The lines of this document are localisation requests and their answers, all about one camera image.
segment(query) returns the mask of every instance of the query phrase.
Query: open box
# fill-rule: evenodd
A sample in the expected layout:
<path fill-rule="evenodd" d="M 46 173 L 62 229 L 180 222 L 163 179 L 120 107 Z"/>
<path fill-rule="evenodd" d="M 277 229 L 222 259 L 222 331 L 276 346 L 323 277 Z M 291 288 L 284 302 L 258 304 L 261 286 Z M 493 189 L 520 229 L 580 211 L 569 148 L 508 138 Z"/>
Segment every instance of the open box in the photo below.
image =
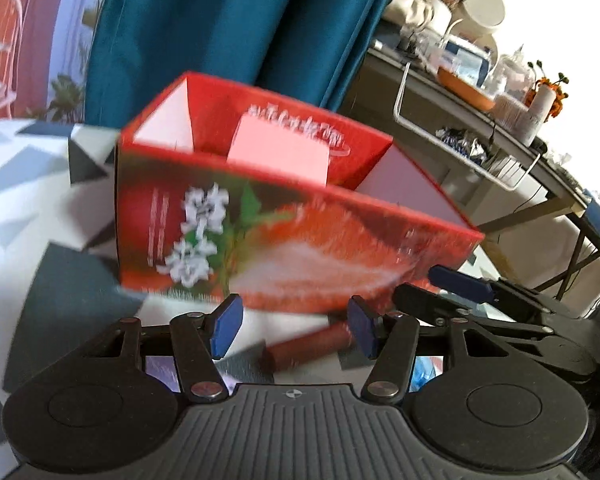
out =
<path fill-rule="evenodd" d="M 327 185 L 227 160 L 244 115 L 328 143 Z M 187 73 L 122 131 L 116 228 L 123 286 L 250 308 L 382 310 L 482 240 L 393 139 L 257 88 Z"/>

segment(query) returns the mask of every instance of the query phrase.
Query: pink paper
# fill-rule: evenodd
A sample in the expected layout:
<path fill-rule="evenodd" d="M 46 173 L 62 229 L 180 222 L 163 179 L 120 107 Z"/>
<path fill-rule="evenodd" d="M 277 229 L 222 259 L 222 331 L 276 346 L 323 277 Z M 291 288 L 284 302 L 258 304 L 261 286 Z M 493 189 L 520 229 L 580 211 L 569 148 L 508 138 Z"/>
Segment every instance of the pink paper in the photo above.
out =
<path fill-rule="evenodd" d="M 240 118 L 227 160 L 324 186 L 329 169 L 329 146 L 245 114 Z"/>

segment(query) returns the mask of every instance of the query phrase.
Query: circular logo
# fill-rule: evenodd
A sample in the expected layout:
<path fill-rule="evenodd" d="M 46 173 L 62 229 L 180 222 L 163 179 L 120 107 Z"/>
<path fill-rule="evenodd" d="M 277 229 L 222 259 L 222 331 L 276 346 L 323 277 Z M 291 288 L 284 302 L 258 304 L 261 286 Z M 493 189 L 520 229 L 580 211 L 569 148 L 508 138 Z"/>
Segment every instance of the circular logo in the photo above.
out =
<path fill-rule="evenodd" d="M 302 395 L 302 392 L 300 390 L 287 390 L 285 395 L 289 397 L 289 399 L 297 399 Z"/>

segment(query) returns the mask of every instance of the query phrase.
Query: clear plastic bottle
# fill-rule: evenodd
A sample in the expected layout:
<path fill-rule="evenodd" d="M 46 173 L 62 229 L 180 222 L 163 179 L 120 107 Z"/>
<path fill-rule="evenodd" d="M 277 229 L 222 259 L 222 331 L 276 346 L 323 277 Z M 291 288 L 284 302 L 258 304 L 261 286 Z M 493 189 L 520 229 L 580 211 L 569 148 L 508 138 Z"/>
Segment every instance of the clear plastic bottle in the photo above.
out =
<path fill-rule="evenodd" d="M 535 82 L 533 71 L 525 65 L 522 46 L 512 56 L 501 56 L 493 69 L 493 73 L 498 74 L 498 76 L 502 75 L 506 79 L 507 83 L 503 93 L 520 102 L 524 102 L 526 91 Z"/>

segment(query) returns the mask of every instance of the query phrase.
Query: gray ribbed plate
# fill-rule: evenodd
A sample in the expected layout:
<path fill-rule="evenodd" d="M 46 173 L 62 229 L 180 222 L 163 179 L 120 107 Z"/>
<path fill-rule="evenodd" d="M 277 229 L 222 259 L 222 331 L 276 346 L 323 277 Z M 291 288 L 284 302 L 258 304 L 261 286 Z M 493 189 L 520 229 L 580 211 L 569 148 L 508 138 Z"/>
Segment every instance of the gray ribbed plate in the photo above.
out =
<path fill-rule="evenodd" d="M 76 476 L 23 466 L 9 480 Z M 357 399 L 346 384 L 250 385 L 220 404 L 190 408 L 143 459 L 80 480 L 511 479 L 457 466 L 429 450 L 398 410 Z M 582 480 L 566 466 L 520 480 Z"/>

